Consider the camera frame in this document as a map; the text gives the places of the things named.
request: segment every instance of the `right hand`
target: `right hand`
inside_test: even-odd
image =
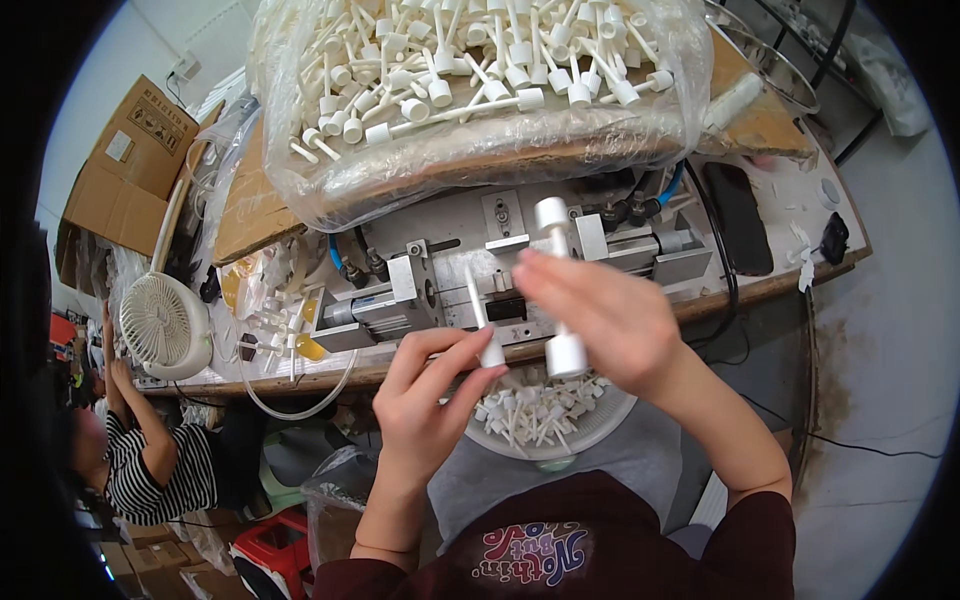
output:
[[[520,253],[513,276],[527,299],[580,335],[600,374],[635,396],[658,394],[684,344],[658,284],[530,249]]]

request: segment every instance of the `yellow liquid bottle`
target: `yellow liquid bottle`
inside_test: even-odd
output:
[[[309,333],[301,333],[297,336],[294,349],[297,351],[297,354],[303,358],[314,362],[320,360],[324,357],[324,354],[326,354],[323,346],[310,339]]]

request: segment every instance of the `black and white striped shirt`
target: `black and white striped shirt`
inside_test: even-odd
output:
[[[217,486],[210,461],[210,445],[199,425],[170,430],[177,443],[177,464],[162,488],[143,462],[147,444],[139,429],[127,431],[123,422],[107,413],[110,475],[104,497],[114,511],[135,525],[157,525],[190,511],[217,505]]]

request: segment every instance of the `hand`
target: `hand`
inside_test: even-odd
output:
[[[373,398],[383,435],[378,477],[383,473],[407,488],[430,481],[467,429],[480,396],[508,370],[506,365],[476,369],[447,404],[439,404],[457,373],[476,366],[477,354],[492,336],[492,327],[484,327],[473,333],[427,329],[403,338]],[[437,352],[443,355],[426,365]]]
[[[598,372],[630,394],[654,398],[683,346],[658,284],[529,249],[513,276],[527,299],[580,335]]]
[[[125,387],[130,387],[135,389],[133,386],[133,375],[130,373],[130,367],[127,366],[122,359],[116,359],[110,363],[109,366],[110,375],[113,377],[113,382],[120,389]]]

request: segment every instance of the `black phone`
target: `black phone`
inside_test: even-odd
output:
[[[767,242],[767,229],[756,209],[756,198],[747,173],[724,162],[708,162],[703,172],[716,206],[717,227],[723,236],[731,268],[739,275],[773,273],[774,257]]]

